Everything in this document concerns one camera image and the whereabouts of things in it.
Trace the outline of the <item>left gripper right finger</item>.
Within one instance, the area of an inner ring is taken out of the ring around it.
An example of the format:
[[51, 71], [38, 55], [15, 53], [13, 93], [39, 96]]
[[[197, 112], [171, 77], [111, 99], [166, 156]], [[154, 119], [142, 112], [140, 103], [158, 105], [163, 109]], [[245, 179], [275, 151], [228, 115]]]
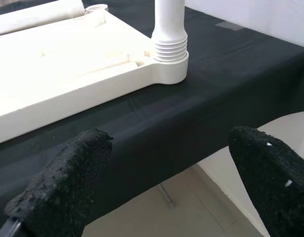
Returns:
[[228, 136], [244, 187], [272, 237], [304, 237], [304, 159], [280, 139], [238, 126]]

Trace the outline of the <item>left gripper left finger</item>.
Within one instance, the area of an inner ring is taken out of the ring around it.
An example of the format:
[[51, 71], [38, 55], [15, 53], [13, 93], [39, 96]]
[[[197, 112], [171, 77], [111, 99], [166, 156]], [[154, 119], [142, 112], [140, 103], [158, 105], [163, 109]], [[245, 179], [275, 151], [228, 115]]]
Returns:
[[80, 237], [112, 140], [97, 128], [80, 133], [6, 205], [4, 214], [19, 220], [31, 237]]

